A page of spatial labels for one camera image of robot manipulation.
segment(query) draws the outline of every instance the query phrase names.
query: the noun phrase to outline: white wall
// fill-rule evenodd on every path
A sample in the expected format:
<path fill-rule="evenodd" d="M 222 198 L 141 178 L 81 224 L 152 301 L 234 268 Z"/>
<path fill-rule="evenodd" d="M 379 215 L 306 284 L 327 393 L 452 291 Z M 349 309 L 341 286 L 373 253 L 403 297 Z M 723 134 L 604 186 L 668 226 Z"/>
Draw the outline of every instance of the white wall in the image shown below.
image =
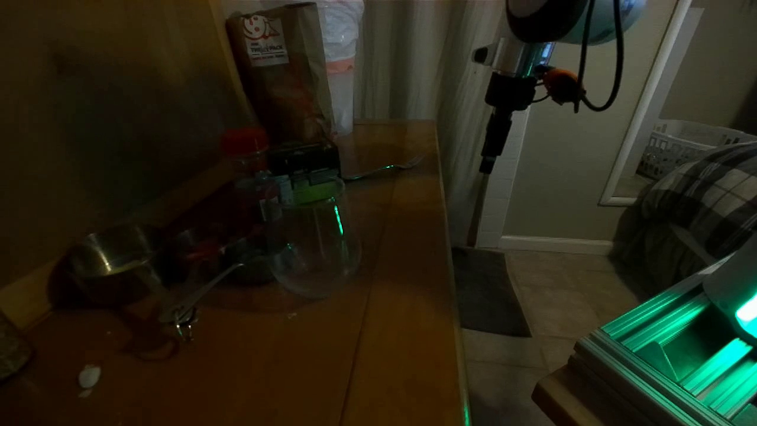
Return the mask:
<path fill-rule="evenodd" d="M 704 13 L 670 88 L 662 117 L 730 126 L 757 83 L 757 6 L 701 1 Z"/>
<path fill-rule="evenodd" d="M 627 31 L 624 81 L 611 110 L 572 114 L 572 107 L 547 101 L 532 107 L 504 234 L 612 239 L 623 208 L 604 208 L 599 198 L 676 1 L 645 4 L 645 13 Z M 551 64 L 575 71 L 578 62 L 580 46 L 558 45 Z M 593 101 L 606 100 L 612 69 L 612 42 L 590 49 L 585 84 Z"/>

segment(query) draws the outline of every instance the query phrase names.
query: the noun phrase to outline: bed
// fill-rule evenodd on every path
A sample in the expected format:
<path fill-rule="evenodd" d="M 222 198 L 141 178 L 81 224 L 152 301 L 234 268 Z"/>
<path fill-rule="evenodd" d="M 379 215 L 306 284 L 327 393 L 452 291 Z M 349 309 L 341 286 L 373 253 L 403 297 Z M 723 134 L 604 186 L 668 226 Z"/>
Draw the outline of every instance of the bed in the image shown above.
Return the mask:
<path fill-rule="evenodd" d="M 757 230 L 757 143 L 734 143 L 651 184 L 618 224 L 619 260 L 670 286 Z"/>

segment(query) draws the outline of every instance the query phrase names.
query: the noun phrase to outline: metal bowl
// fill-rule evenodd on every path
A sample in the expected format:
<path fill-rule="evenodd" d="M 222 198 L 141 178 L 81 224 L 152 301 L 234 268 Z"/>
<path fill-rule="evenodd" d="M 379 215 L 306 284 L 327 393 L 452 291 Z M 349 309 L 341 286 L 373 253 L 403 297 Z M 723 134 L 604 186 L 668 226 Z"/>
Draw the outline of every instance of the metal bowl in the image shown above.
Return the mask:
<path fill-rule="evenodd" d="M 153 226 L 119 224 L 84 234 L 67 255 L 68 275 L 89 302 L 120 305 L 163 288 L 167 264 Z"/>

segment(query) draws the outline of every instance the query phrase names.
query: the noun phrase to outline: curtain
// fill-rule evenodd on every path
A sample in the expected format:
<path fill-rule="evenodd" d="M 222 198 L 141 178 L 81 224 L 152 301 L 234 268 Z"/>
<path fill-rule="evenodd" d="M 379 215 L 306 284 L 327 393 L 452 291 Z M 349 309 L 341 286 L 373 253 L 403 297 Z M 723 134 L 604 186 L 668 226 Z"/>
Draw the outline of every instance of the curtain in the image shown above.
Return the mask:
<path fill-rule="evenodd" d="M 487 121 L 487 66 L 475 46 L 501 32 L 504 0 L 366 0 L 357 55 L 355 116 L 435 117 L 452 242 L 463 242 Z"/>

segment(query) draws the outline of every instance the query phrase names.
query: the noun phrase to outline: cable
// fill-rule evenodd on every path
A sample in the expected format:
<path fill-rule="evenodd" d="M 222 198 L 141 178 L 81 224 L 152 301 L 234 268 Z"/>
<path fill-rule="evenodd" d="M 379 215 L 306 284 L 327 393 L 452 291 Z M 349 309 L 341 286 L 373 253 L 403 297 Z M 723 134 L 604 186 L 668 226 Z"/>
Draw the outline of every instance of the cable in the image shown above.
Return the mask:
<path fill-rule="evenodd" d="M 606 100 L 606 103 L 591 103 L 590 97 L 585 94 L 582 101 L 587 103 L 587 109 L 591 110 L 606 110 L 612 107 L 618 92 L 619 92 L 619 83 L 623 83 L 623 66 L 624 66 L 624 40 L 623 40 L 623 17 L 619 17 L 619 0 L 612 1 L 614 4 L 614 11 L 612 11 L 612 21 L 614 21 L 614 77 L 612 77 L 612 89 L 611 89 L 611 97 Z M 590 24 L 585 25 L 585 45 L 582 45 L 582 64 L 580 64 L 580 83 L 582 83 L 582 72 L 585 72 L 585 49 L 587 49 L 587 42 L 590 42 L 590 31 L 591 27 Z"/>
<path fill-rule="evenodd" d="M 539 101 L 547 101 L 547 100 L 548 100 L 548 92 L 543 97 L 532 100 L 530 103 L 539 103 Z"/>
<path fill-rule="evenodd" d="M 580 56 L 580 64 L 578 64 L 578 88 L 585 88 L 591 17 L 593 17 L 593 0 L 590 0 L 590 4 L 587 4 L 587 21 L 585 21 L 585 37 L 582 37 L 582 56 Z"/>

